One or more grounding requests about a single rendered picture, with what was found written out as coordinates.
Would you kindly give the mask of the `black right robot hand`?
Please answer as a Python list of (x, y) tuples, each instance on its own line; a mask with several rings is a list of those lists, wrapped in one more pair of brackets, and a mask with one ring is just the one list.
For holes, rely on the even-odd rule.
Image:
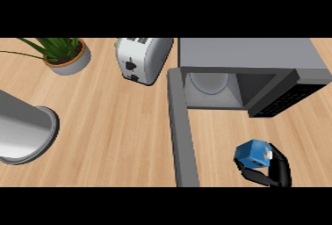
[(253, 183), (269, 187), (290, 187), (291, 177), (286, 156), (274, 145), (271, 143), (268, 144), (272, 147), (272, 159), (269, 160), (268, 167), (249, 169), (237, 159), (232, 158), (232, 162), (235, 163), (243, 178)]

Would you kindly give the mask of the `blue milk carton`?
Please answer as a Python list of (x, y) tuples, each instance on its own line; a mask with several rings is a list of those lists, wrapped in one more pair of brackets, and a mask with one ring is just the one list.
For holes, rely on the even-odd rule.
[(268, 142), (252, 139), (235, 147), (232, 158), (249, 169), (268, 167), (272, 159), (272, 147)]

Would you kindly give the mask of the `grey microwave door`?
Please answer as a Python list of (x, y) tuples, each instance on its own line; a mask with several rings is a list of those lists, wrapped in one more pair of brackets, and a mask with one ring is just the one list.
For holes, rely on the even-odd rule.
[(199, 187), (179, 69), (166, 71), (166, 95), (176, 187)]

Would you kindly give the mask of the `grey microwave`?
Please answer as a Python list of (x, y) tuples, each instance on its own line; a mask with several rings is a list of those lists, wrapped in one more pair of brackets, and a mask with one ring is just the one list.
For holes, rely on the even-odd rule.
[(271, 118), (332, 83), (308, 38), (181, 38), (187, 108)]

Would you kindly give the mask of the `white toaster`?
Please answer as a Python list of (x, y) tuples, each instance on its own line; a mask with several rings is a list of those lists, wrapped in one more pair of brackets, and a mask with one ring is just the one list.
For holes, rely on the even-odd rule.
[(172, 38), (117, 39), (114, 56), (125, 79), (147, 86), (154, 83), (172, 43)]

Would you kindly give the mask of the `grey metal pot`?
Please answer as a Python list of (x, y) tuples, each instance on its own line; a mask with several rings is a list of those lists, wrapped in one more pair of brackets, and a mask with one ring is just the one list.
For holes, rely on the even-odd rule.
[(58, 116), (0, 91), (0, 162), (18, 165), (48, 150), (58, 134)]

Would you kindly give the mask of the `potted green plant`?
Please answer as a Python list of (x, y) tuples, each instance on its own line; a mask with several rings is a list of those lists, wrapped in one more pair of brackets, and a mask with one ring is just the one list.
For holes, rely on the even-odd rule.
[(57, 75), (75, 75), (88, 66), (91, 51), (80, 38), (36, 38), (36, 43), (26, 38), (18, 38), (18, 40), (38, 51), (39, 55), (14, 51), (7, 51), (7, 53), (39, 59)]

